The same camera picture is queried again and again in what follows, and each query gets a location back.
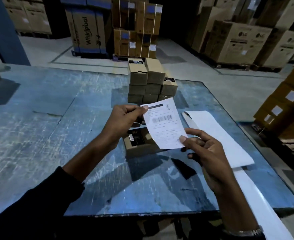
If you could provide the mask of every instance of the person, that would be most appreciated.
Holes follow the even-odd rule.
[[[116,105],[101,133],[66,165],[58,167],[35,188],[0,213],[0,239],[54,238],[55,226],[70,203],[84,191],[82,182],[116,148],[134,122],[141,122],[148,106]],[[245,196],[239,187],[219,141],[201,130],[185,129],[197,137],[180,137],[188,158],[202,167],[214,192],[225,230],[223,239],[265,239]]]

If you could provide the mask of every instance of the black sticker on box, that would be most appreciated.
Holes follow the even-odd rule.
[[[129,130],[127,133],[133,147],[145,144],[144,138],[139,129]]]
[[[129,60],[130,64],[144,64],[142,60]]]
[[[165,77],[165,81],[172,81],[172,82],[175,82],[175,79],[173,79],[173,78],[168,78],[168,77]]]

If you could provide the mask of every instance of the warehouse floor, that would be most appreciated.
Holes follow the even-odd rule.
[[[20,37],[20,40],[32,66],[128,74],[126,62],[73,57],[70,38]],[[292,69],[292,65],[287,65],[280,73],[213,69],[168,39],[159,39],[157,58],[174,78],[202,81],[238,123],[253,121],[254,113]],[[294,192],[294,171],[265,147],[249,126],[241,127]],[[282,221],[294,237],[294,215]]]

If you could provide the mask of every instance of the person's left hand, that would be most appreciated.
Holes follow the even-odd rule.
[[[106,138],[112,149],[115,149],[119,139],[132,127],[134,122],[141,122],[142,115],[146,113],[148,106],[115,105],[102,129],[101,136]]]

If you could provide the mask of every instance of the blue table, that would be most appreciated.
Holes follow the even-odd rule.
[[[128,92],[125,75],[12,65],[1,76],[0,212],[96,137],[112,107],[127,103]],[[177,83],[174,100],[179,112],[209,111],[254,159],[246,172],[269,204],[280,214],[292,214],[294,194],[204,84]],[[179,150],[126,161],[121,140],[88,176],[85,186],[66,216],[218,210],[200,166]]]

